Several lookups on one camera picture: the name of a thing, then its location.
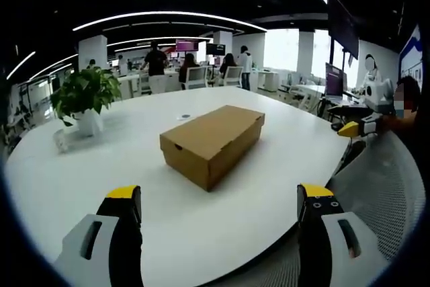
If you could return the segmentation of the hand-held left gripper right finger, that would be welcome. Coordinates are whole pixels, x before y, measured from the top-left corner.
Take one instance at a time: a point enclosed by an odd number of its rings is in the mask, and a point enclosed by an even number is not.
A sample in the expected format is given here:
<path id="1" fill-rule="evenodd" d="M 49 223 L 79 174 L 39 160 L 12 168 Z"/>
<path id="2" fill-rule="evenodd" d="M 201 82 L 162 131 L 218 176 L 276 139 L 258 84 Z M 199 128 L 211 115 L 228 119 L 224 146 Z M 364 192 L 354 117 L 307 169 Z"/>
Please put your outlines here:
<path id="1" fill-rule="evenodd" d="M 369 286 L 388 261 L 376 234 L 323 186 L 297 186 L 299 286 Z"/>

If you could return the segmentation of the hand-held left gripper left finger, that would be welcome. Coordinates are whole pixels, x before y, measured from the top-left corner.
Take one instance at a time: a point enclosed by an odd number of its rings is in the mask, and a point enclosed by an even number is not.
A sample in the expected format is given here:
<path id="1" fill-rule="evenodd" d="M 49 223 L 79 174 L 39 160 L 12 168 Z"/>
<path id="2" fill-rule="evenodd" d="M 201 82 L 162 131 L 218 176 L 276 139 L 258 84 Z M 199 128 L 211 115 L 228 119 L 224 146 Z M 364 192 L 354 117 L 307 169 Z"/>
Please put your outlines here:
<path id="1" fill-rule="evenodd" d="M 142 286 L 140 186 L 111 191 L 62 240 L 54 267 L 70 286 Z"/>

